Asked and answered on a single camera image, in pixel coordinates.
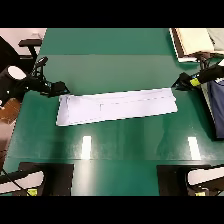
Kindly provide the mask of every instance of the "folded dark fabric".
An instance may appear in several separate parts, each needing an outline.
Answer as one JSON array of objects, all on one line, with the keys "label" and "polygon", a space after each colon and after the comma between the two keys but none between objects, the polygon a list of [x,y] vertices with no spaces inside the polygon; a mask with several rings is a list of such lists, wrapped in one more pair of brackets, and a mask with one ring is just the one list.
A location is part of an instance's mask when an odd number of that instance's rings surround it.
[{"label": "folded dark fabric", "polygon": [[208,95],[215,122],[216,137],[224,138],[224,81],[208,82]]}]

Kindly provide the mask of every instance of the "green tabletop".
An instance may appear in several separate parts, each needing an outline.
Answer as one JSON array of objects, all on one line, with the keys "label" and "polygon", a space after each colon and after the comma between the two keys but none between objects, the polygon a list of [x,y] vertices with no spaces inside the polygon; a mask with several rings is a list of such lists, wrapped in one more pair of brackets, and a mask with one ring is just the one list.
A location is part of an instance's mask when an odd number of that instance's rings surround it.
[{"label": "green tabletop", "polygon": [[[72,94],[82,95],[170,87],[181,72],[198,71],[198,64],[177,62],[166,37],[168,30],[143,29],[148,35],[148,53],[138,50],[143,49],[143,43],[131,44],[135,38],[141,38],[143,30],[106,30],[108,36],[102,29],[48,29],[39,55],[49,58],[44,68],[46,78],[64,81]],[[93,38],[103,36],[102,45],[98,42],[95,46],[94,39],[85,46],[92,33]],[[122,38],[124,34],[129,38],[130,49],[113,50],[105,45],[112,41],[114,46],[121,46],[120,33]],[[197,93],[173,93],[176,113],[58,127],[58,97],[48,99],[29,92],[4,168],[11,172],[19,162],[26,161],[74,163],[72,195],[158,195],[156,165],[216,165],[224,161],[224,143],[211,139],[212,129]],[[92,139],[87,161],[81,157],[84,136]],[[188,137],[197,139],[201,161],[192,161]]]}]

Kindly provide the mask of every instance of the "folded white cloth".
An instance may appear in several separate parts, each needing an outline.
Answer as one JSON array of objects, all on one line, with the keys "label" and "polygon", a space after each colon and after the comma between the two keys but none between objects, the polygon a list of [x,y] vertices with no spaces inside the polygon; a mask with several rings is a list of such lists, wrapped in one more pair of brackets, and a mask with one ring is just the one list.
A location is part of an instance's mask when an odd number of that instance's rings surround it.
[{"label": "folded white cloth", "polygon": [[145,117],[177,112],[170,88],[60,96],[58,126]]}]

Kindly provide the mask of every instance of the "brown floor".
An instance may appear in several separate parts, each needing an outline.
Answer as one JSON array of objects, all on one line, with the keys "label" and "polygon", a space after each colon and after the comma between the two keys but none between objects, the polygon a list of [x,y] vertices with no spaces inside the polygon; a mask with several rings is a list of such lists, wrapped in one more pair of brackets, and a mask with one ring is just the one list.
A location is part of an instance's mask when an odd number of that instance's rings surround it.
[{"label": "brown floor", "polygon": [[8,145],[13,133],[15,122],[12,125],[0,121],[0,169],[3,167]]}]

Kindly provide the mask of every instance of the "yellow sticker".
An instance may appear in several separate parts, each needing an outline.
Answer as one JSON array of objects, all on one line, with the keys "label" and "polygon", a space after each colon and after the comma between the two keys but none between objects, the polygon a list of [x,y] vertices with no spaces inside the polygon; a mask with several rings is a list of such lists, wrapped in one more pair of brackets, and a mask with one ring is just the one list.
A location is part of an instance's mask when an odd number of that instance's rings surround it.
[{"label": "yellow sticker", "polygon": [[198,86],[201,84],[197,78],[190,80],[190,82],[192,86]]},{"label": "yellow sticker", "polygon": [[195,193],[196,196],[205,196],[205,192],[198,192],[198,193]]},{"label": "yellow sticker", "polygon": [[31,196],[37,196],[37,189],[28,189],[28,193]]}]

